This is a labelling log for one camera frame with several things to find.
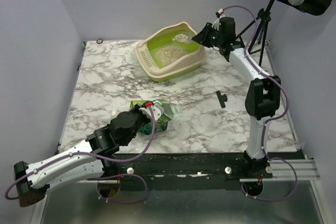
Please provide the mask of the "clear plastic litter scoop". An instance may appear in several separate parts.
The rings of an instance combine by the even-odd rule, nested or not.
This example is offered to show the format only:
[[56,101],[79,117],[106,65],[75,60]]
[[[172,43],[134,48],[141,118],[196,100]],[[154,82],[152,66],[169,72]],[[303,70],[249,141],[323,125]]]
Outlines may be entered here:
[[177,34],[172,37],[172,41],[179,42],[182,44],[189,44],[192,42],[192,38],[194,36],[195,35],[189,31],[181,30],[181,31],[178,31]]

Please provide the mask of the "green cat litter bag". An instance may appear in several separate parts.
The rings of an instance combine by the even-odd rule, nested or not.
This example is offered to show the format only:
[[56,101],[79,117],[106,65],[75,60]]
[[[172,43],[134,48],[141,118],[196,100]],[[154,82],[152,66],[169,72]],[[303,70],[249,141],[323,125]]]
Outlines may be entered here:
[[[153,113],[155,116],[155,133],[164,132],[167,130],[169,121],[175,119],[179,115],[179,105],[174,102],[170,102],[164,99],[155,99],[151,101],[153,103]],[[130,110],[135,105],[144,105],[147,102],[145,100],[132,100],[130,102]],[[152,122],[142,126],[139,132],[145,135],[151,135]]]

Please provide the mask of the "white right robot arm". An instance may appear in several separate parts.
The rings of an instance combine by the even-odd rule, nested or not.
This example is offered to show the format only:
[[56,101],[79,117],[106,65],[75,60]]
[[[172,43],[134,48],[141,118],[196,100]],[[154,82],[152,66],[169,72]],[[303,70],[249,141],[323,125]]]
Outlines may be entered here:
[[267,167],[267,133],[269,120],[280,107],[280,79],[258,66],[242,42],[236,39],[236,23],[231,17],[222,17],[216,25],[207,23],[192,41],[207,47],[218,48],[219,53],[231,63],[248,82],[245,109],[250,116],[250,134],[244,158],[234,175],[255,177]]

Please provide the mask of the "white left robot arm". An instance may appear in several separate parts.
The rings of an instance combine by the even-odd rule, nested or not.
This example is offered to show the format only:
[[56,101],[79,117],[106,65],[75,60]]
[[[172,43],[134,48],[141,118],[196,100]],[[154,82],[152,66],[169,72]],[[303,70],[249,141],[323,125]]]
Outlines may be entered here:
[[18,162],[14,165],[20,207],[28,207],[62,185],[84,179],[112,179],[118,159],[111,154],[127,146],[139,129],[149,123],[155,126],[164,114],[161,105],[147,101],[130,111],[119,113],[105,127],[95,130],[70,149],[40,162]]

